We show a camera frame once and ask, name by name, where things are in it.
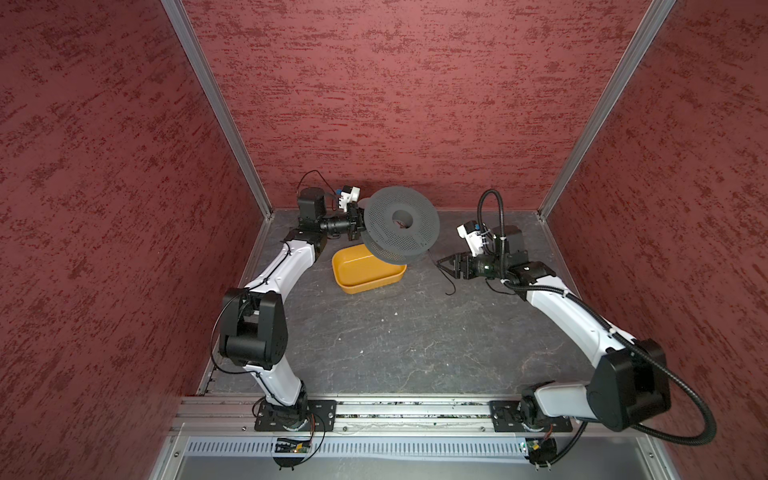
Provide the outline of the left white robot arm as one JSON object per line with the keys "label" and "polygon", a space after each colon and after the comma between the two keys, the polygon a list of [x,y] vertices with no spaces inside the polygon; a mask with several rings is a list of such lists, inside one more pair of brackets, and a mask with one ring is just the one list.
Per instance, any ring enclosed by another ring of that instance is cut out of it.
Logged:
{"label": "left white robot arm", "polygon": [[288,327],[284,300],[315,264],[331,238],[356,240],[365,230],[363,210],[352,203],[335,216],[300,209],[298,225],[282,241],[277,257],[255,280],[227,291],[215,322],[218,353],[235,366],[227,375],[252,376],[264,392],[266,410],[283,429],[299,431],[310,422],[304,383],[285,356]]}

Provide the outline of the dark grey cable spool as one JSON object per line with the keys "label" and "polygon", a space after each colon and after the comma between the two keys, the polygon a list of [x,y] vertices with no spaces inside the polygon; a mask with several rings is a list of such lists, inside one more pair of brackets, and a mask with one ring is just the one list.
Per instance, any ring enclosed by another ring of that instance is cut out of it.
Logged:
{"label": "dark grey cable spool", "polygon": [[363,211],[363,243],[385,263],[409,265],[418,261],[440,234],[436,208],[428,198],[411,188],[382,188],[367,200]]}

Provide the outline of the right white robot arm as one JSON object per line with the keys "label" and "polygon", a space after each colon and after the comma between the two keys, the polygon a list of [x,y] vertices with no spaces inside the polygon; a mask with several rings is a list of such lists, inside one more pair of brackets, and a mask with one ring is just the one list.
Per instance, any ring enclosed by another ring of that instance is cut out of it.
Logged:
{"label": "right white robot arm", "polygon": [[574,295],[555,271],[530,262],[520,253],[503,266],[490,255],[454,254],[437,262],[446,275],[459,279],[498,280],[545,314],[582,351],[594,372],[590,381],[544,382],[522,393],[517,417],[526,429],[541,431],[558,417],[599,423],[623,431],[671,408],[669,378],[631,349],[636,345],[660,364],[663,349],[652,340],[637,341],[595,313]]}

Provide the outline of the yellow plastic tray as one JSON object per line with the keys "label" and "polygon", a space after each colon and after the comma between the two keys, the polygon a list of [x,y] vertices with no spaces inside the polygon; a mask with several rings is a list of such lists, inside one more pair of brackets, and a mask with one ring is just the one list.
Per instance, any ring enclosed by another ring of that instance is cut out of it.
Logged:
{"label": "yellow plastic tray", "polygon": [[375,257],[364,244],[339,250],[332,268],[337,285],[347,294],[358,294],[399,282],[406,265],[386,263]]}

